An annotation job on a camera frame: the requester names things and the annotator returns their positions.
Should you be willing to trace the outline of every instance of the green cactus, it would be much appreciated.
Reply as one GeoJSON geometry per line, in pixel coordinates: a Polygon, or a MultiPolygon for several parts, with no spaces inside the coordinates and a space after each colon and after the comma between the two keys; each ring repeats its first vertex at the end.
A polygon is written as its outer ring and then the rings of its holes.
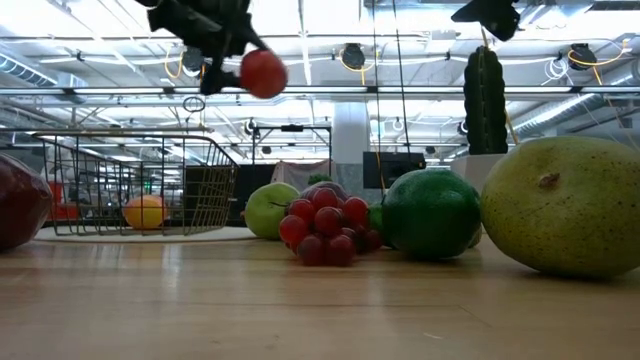
{"type": "Polygon", "coordinates": [[[464,108],[469,154],[505,154],[507,115],[498,56],[480,46],[464,69],[464,108]]]}

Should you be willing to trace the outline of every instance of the metal wire basket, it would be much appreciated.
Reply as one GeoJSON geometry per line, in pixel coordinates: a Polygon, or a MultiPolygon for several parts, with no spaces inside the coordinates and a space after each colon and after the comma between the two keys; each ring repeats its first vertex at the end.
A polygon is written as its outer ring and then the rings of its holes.
{"type": "Polygon", "coordinates": [[[42,141],[56,235],[190,235],[227,222],[238,165],[207,136],[114,130],[33,137],[42,141]]]}

